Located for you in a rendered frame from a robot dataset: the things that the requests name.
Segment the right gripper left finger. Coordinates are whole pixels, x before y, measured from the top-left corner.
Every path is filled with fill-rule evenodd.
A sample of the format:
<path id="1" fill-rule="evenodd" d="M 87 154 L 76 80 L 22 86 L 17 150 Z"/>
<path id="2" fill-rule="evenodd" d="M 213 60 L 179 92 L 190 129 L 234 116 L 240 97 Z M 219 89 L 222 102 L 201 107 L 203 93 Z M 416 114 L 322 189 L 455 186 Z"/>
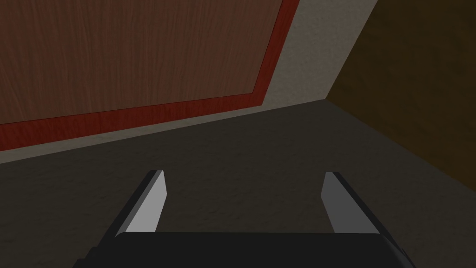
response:
<path id="1" fill-rule="evenodd" d="M 106 238 L 123 232 L 156 231 L 167 190 L 163 170 L 151 170 L 106 231 Z"/>

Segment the brown wooden door leaf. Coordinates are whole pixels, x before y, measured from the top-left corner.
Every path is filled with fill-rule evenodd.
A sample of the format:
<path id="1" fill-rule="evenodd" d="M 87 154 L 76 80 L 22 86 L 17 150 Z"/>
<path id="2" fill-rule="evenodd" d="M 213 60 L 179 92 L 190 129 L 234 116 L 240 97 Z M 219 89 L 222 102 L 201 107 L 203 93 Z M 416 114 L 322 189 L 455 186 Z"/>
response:
<path id="1" fill-rule="evenodd" d="M 254 89 L 282 0 L 0 0 L 0 124 Z"/>

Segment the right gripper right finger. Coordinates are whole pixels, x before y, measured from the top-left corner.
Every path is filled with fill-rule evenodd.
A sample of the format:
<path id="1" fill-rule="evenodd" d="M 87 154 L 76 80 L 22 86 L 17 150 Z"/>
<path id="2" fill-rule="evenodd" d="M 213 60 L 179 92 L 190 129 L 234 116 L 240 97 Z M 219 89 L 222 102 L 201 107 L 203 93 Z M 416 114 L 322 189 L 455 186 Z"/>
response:
<path id="1" fill-rule="evenodd" d="M 326 172 L 321 199 L 335 233 L 385 234 L 386 228 L 338 172 Z"/>

